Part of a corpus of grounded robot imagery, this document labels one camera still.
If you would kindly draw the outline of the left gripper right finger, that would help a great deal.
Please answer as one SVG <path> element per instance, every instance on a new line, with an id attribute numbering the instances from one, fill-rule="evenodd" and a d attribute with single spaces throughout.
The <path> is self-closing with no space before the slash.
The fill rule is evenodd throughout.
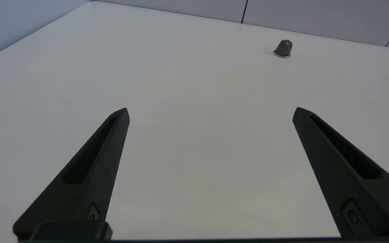
<path id="1" fill-rule="evenodd" d="M 315 113 L 293 124 L 342 238 L 389 238 L 389 173 Z"/>

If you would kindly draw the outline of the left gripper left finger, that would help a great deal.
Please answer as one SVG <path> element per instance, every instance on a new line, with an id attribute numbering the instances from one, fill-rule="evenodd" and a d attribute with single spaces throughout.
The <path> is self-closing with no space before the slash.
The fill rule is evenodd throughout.
<path id="1" fill-rule="evenodd" d="M 130 123 L 113 112 L 13 225 L 19 241 L 103 241 L 106 216 Z"/>

